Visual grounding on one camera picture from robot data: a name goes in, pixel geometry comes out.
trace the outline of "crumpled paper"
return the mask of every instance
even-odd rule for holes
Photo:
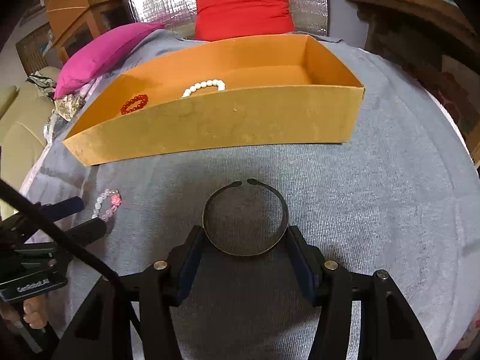
[[[85,98],[78,94],[68,94],[55,100],[56,112],[70,122],[85,104]]]
[[[26,82],[36,85],[38,90],[42,92],[44,96],[53,99],[57,83],[50,77],[42,76],[40,72],[36,71],[27,77]]]

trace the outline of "black cable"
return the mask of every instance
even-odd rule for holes
[[[129,302],[127,299],[127,293],[123,283],[114,270],[112,270],[98,257],[95,257],[92,253],[88,252],[76,242],[68,238],[63,231],[60,230],[57,225],[51,223],[35,205],[29,202],[27,198],[23,197],[2,179],[0,179],[0,199],[25,215],[30,222],[37,226],[37,228],[42,229],[63,249],[105,276],[105,278],[112,283],[112,285],[118,290],[120,296],[127,303],[130,321],[141,338],[140,321],[138,320],[137,314],[135,313],[131,302]]]

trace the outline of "beige sofa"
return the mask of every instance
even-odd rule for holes
[[[40,70],[55,81],[59,73],[55,67]],[[47,145],[43,127],[54,107],[52,100],[30,82],[18,90],[9,87],[0,91],[0,176],[17,190]],[[13,213],[13,208],[0,200],[2,219]]]

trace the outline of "cardboard box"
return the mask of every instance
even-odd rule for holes
[[[218,79],[181,98],[186,88]],[[190,150],[350,139],[364,87],[308,35],[220,40],[171,52],[117,77],[65,146],[84,165]],[[145,108],[122,115],[136,95]]]

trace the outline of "pink bead bracelet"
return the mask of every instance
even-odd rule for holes
[[[102,203],[104,200],[111,196],[110,200],[112,202],[112,206],[106,210],[105,214],[101,216],[102,221],[108,222],[110,218],[112,218],[113,213],[117,210],[118,206],[122,204],[122,198],[117,190],[109,190],[108,188],[103,192],[98,198],[97,202],[95,203],[95,209],[93,210],[92,219],[98,218],[100,214],[100,208],[102,207]]]

